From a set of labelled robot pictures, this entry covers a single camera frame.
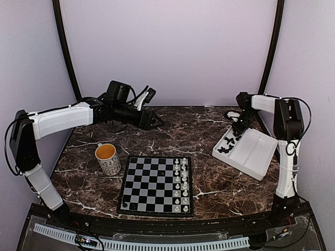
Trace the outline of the white plastic tray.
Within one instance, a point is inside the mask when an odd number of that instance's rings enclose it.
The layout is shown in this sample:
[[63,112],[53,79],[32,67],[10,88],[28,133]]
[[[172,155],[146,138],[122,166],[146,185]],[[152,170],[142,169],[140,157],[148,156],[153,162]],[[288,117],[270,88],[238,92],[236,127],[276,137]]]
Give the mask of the white plastic tray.
[[247,129],[230,153],[219,153],[217,148],[226,146],[225,136],[236,137],[233,135],[232,127],[213,147],[212,156],[261,181],[267,173],[278,140],[256,129]]

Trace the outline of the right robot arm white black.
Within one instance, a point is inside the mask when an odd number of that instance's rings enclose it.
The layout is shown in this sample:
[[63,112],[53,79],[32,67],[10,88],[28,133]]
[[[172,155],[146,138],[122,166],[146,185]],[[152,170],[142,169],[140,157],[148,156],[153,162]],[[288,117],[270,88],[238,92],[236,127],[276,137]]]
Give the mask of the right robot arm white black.
[[250,116],[258,111],[273,114],[273,133],[280,148],[280,173],[276,194],[267,222],[272,227],[278,227],[287,219],[285,208],[300,202],[302,197],[297,193],[298,154],[300,142],[311,124],[304,127],[302,102],[297,97],[275,97],[271,95],[256,95],[240,92],[236,97],[242,114],[232,124],[234,136],[242,135],[250,127]]

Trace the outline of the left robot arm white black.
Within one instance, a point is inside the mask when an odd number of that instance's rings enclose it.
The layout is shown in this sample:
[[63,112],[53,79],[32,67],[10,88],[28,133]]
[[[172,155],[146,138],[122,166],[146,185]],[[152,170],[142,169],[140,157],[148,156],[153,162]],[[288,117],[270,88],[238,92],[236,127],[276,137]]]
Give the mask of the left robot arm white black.
[[107,91],[99,97],[84,97],[64,107],[40,112],[20,110],[7,127],[4,150],[10,150],[15,166],[10,171],[15,176],[23,175],[47,208],[54,212],[53,219],[63,228],[74,223],[68,205],[57,192],[41,165],[36,141],[45,136],[80,126],[89,126],[109,121],[120,121],[139,129],[152,130],[164,125],[153,111],[143,108],[155,96],[149,86],[128,100],[133,88],[118,81],[111,81]]

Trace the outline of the black chess pieces in tray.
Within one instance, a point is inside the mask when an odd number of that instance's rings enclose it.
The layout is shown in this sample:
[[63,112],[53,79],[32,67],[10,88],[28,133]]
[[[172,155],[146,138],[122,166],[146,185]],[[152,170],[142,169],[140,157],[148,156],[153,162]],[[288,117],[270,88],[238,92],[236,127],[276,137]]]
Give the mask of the black chess pieces in tray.
[[236,143],[242,138],[242,136],[237,136],[235,138],[228,138],[227,136],[224,137],[224,141],[226,142],[226,146],[221,146],[220,148],[217,148],[217,151],[219,153],[228,154],[230,151],[233,150]]

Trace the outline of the black silver chess board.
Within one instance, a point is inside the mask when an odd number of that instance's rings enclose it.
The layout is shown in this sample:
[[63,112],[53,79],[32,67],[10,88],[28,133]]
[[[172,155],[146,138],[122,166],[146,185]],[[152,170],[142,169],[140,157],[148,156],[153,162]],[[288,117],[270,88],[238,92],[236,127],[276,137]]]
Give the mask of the black silver chess board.
[[[119,196],[117,212],[135,216],[192,218],[194,216],[192,161],[189,164],[190,213],[174,213],[173,174],[174,160],[184,156],[129,156]],[[122,202],[128,209],[122,209]]]

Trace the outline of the white chess pieces row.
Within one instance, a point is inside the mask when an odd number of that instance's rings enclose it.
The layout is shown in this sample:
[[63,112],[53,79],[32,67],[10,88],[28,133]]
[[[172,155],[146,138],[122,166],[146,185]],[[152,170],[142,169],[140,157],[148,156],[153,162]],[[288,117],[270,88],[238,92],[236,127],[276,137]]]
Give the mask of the white chess pieces row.
[[174,160],[173,174],[173,206],[174,213],[190,213],[190,188],[189,188],[189,164],[188,159],[176,158]]

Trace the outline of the patterned mug orange inside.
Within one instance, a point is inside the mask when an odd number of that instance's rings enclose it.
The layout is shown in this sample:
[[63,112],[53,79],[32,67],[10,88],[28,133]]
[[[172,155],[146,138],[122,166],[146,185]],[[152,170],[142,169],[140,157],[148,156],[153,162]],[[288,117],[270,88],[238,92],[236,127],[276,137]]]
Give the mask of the patterned mug orange inside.
[[121,163],[114,145],[98,143],[95,157],[107,176],[117,175],[121,170]]

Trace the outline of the black aluminium front rail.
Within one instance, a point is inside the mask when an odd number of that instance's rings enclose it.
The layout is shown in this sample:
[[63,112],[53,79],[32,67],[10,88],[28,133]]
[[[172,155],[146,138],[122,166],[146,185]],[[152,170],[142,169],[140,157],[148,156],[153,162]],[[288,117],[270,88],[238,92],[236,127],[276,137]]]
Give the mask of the black aluminium front rail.
[[47,220],[49,224],[56,226],[65,225],[73,227],[82,233],[111,236],[115,233],[127,234],[207,234],[227,232],[233,235],[258,235],[273,227],[293,225],[295,217],[309,214],[311,212],[308,202],[301,202],[290,209],[283,210],[275,218],[271,211],[237,216],[232,218],[209,219],[209,220],[186,220],[176,221],[145,221],[112,219],[86,214],[73,213],[66,207],[64,210],[52,212],[45,206],[33,203],[29,210],[30,213],[40,216]]

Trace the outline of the right black frame post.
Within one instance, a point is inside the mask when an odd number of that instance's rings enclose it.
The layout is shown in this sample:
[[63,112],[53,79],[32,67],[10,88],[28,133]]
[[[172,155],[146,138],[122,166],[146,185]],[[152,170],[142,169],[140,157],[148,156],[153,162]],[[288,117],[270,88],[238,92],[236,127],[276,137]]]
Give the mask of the right black frame post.
[[283,12],[284,12],[284,5],[285,5],[284,0],[277,0],[272,36],[271,36],[269,51],[267,54],[263,75],[262,75],[260,86],[258,89],[258,95],[263,95],[265,94],[265,91],[266,91],[267,83],[270,77],[270,72],[271,72],[274,57],[275,57],[278,38],[280,35],[281,23],[282,23]]

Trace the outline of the black frame post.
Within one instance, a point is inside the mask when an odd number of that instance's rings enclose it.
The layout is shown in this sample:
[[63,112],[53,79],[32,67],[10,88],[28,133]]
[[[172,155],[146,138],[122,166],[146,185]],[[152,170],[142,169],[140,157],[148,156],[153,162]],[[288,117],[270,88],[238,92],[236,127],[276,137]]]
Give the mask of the black frame post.
[[262,75],[260,86],[258,89],[258,95],[263,95],[265,94],[265,91],[266,91],[267,83],[270,77],[270,72],[271,72],[274,57],[275,57],[278,38],[280,35],[281,23],[282,23],[283,12],[284,12],[284,5],[285,5],[284,0],[277,0],[272,36],[271,36],[269,51],[267,54],[263,75]]
[[66,39],[66,34],[65,34],[65,27],[64,27],[64,22],[62,18],[62,11],[61,11],[61,2],[59,0],[52,0],[52,5],[53,5],[53,12],[54,12],[54,18],[55,18],[55,23],[58,31],[58,37],[60,41],[60,46],[65,62],[65,66],[68,72],[68,76],[70,79],[71,87],[74,92],[75,98],[77,101],[79,101],[82,98],[82,94],[75,76],[75,71],[74,67],[72,64],[72,59],[70,56],[70,51],[69,51],[69,46],[68,42]]

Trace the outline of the left black frame post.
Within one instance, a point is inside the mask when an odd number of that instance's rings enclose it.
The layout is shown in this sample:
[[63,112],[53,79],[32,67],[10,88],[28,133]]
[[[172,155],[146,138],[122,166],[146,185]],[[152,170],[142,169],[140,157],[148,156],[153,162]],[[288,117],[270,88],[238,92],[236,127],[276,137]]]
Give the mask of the left black frame post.
[[70,51],[69,51],[69,46],[68,42],[66,39],[66,34],[65,34],[65,27],[64,27],[64,22],[62,18],[62,11],[61,11],[61,2],[59,0],[52,0],[52,5],[53,5],[53,12],[54,12],[54,18],[55,18],[55,23],[58,31],[58,37],[60,41],[60,46],[65,62],[65,66],[68,72],[68,76],[70,79],[71,87],[74,92],[75,98],[77,101],[79,101],[82,98],[82,94],[75,76],[75,71],[74,67],[72,64],[72,59],[70,56]]

